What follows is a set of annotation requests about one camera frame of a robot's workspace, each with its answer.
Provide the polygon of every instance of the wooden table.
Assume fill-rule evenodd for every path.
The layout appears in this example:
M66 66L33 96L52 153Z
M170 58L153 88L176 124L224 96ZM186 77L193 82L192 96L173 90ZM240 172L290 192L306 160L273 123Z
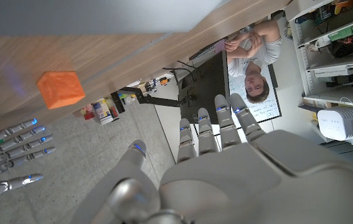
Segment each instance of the wooden table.
M175 34L0 36L0 129L37 118L46 124L284 8L289 0L234 0L194 29ZM36 81L45 71L76 71L86 97L48 110Z

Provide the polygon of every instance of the orange cube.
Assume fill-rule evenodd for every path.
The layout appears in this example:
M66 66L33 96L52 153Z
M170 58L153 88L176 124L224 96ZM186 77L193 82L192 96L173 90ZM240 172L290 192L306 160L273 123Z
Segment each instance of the orange cube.
M48 109L72 105L85 97L75 72L45 72L37 86Z

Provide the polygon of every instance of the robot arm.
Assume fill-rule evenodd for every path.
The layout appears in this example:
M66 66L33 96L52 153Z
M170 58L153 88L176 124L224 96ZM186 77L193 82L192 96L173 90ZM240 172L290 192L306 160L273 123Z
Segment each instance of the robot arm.
M36 123L37 123L37 120L32 119L32 120L25 121L21 124L12 126L10 128L6 128L0 131L0 140L12 134L15 134L16 132L22 129L28 128L29 126L32 126ZM23 152L26 152L29 149L32 149L33 147L36 147L40 144L50 141L52 139L51 135L42 137L38 140L31 141L25 145L21 145L19 147L15 147L14 149L11 149L11 147L15 146L16 144L23 142L25 139L35 136L36 134L44 130L45 128L43 126L38 126L31 129L30 131L27 131L14 138L10 138L7 141L0 143L0 174L7 171L8 168L19 166L25 163L26 161L31 161L31 160L34 160L35 158L54 152L56 148L49 147L41 151L36 151L30 154L16 157L22 154ZM42 174L31 174L23 177L16 177L10 180L0 181L0 195L5 191L22 187L26 184L40 180L41 178L43 178Z
M248 143L218 95L221 149L202 108L198 156L182 119L177 165L157 191L140 170L142 151L132 144L72 223L353 223L353 165L294 134L265 133L239 95L229 99Z

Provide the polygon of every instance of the computer monitor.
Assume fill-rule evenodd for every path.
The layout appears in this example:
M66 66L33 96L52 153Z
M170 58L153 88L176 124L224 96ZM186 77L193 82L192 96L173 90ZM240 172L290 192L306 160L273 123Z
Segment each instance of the computer monitor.
M219 52L179 80L181 117L188 119L190 124L197 124L198 110L205 108L211 123L218 124L214 98L219 94L226 100L230 95L226 51Z

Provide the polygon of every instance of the black stand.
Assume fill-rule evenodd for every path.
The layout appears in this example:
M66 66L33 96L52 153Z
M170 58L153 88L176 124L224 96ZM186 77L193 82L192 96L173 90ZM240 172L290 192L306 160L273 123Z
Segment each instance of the black stand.
M131 87L124 87L114 93L111 94L113 98L114 104L118 109L119 113L125 112L124 106L122 105L121 99L118 94L134 94L138 99L139 103L149 103L152 105L160 105L160 106L173 106L179 107L179 101L177 100L168 100L163 98L156 98L152 97L149 94L147 96L143 96L143 92L140 88L131 88Z

